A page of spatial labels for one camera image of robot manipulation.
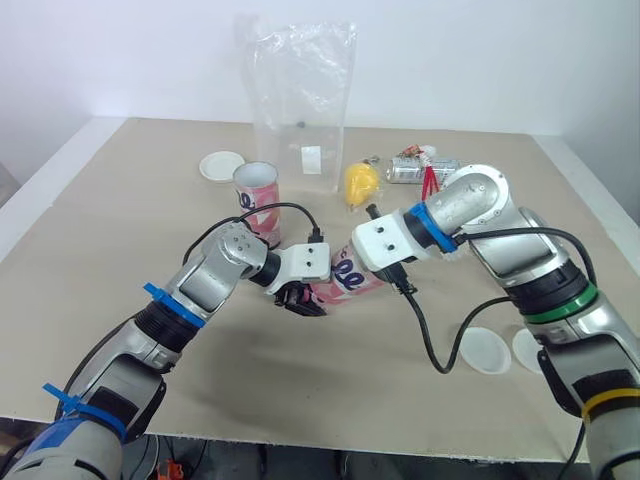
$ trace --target white table edge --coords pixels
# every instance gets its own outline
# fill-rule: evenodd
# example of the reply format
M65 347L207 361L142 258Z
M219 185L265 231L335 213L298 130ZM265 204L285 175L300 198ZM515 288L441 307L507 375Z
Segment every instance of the white table edge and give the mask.
M26 417L9 417L13 420L22 420L25 422L40 422L40 423L49 423L51 420L47 419L47 418L26 418ZM232 443L248 443L247 440L239 440L239 439L225 439L225 438L218 438L218 437L212 437L210 435L194 435L194 434L189 434L189 433L175 433L175 432L159 432L159 431L150 431L147 430L145 432L145 434L147 435L163 435L163 436L167 436L167 437L174 437L174 438L188 438L188 439L193 439L193 440L211 440L211 441L223 441L223 442L232 442ZM303 443L292 443L292 444L287 444L284 446L290 446L290 447L303 447L303 448L327 448L330 449L330 447L322 447L322 446L318 446L318 445L308 445L308 444L303 444ZM557 463L557 460L553 460L550 458L540 458L540 457L500 457L500 456L490 456L490 457L483 457L481 455L464 455L464 454L449 454L449 453L434 453L434 452L429 452L428 454L418 454L418 453L402 453L402 452L386 452L386 451L380 451L380 450L364 450L364 449L351 449L349 450L350 452L359 452L359 453L380 453L380 454L390 454L390 455L403 455L403 456L427 456L427 457L431 457L431 458L446 458L446 459L453 459L453 460L470 460L470 461L481 461L481 462L488 462L488 463L509 463L509 462L520 462L520 461L524 461L524 462L532 462L532 463ZM587 457L585 456L586 454L586 449L585 446L583 445L582 448L580 449L581 454L578 455L578 458L576 459L576 463L589 463L587 460Z
M532 137L586 203L640 277L640 227L562 138L553 135Z
M0 208L0 262L126 120L93 117Z

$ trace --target silver can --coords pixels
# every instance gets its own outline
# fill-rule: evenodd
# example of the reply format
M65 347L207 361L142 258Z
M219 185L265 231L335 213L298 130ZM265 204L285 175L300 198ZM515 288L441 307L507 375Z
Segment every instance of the silver can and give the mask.
M460 162L454 158L436 157L431 159L438 185L460 168ZM386 172L389 183L422 183L425 166L418 157L393 157Z

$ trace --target white wall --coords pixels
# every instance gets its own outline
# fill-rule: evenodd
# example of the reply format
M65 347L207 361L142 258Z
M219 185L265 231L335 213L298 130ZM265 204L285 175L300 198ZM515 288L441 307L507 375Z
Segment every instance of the white wall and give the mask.
M640 219L637 0L4 0L0 161L90 114L249 121L238 13L357 23L348 125L562 134Z

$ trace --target green ring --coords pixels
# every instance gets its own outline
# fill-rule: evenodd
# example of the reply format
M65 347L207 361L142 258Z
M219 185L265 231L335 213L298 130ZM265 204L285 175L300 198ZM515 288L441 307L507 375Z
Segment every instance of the green ring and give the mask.
M525 318L530 323L549 323L561 318L566 318L579 312L584 307L589 305L598 296L598 289L589 283L587 288L577 297L571 300L569 303L554 308L543 313L536 313L535 315L525 315Z

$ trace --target clear plastic bag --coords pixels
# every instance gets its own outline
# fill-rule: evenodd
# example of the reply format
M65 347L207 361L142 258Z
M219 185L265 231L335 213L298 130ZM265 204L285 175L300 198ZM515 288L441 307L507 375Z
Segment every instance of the clear plastic bag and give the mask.
M253 18L238 23L237 33L258 160L276 165L281 185L335 192L355 26L317 23L265 32Z

